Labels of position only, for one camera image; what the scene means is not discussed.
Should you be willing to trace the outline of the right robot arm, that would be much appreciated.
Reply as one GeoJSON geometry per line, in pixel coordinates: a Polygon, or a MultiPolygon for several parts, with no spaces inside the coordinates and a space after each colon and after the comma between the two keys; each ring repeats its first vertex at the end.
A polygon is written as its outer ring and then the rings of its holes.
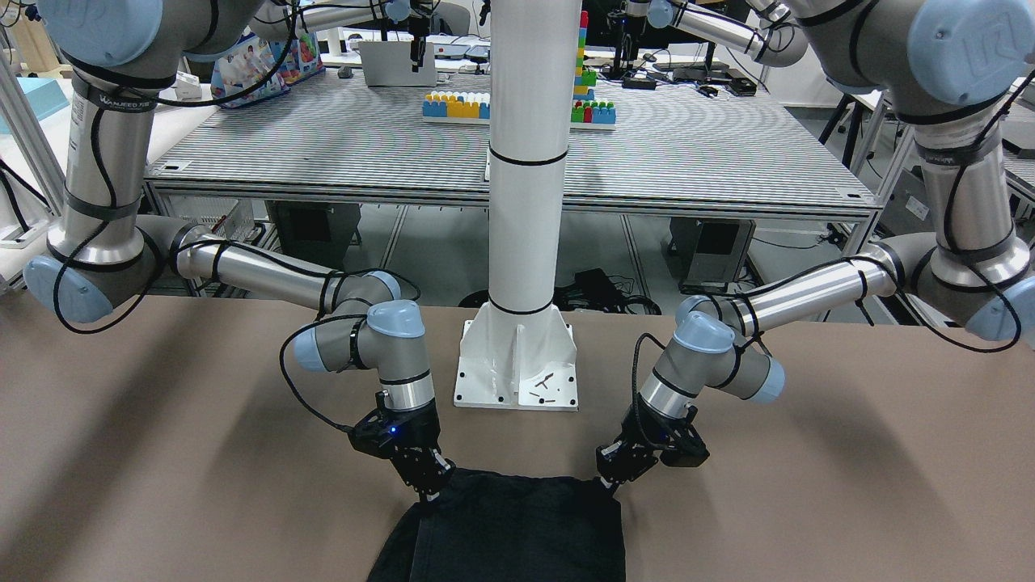
{"type": "Polygon", "coordinates": [[[244,31],[292,43],[296,1],[38,1],[49,37],[73,66],[63,215],[23,279],[63,327],[99,334],[165,275],[210,279],[304,305],[317,317],[280,346],[304,369],[378,374],[376,406],[355,426],[332,423],[352,447],[391,462],[424,502],[454,474],[437,439],[436,392],[419,305],[383,270],[347,273],[219,237],[154,202],[146,178],[160,92],[184,57],[219,57],[244,31]]]}

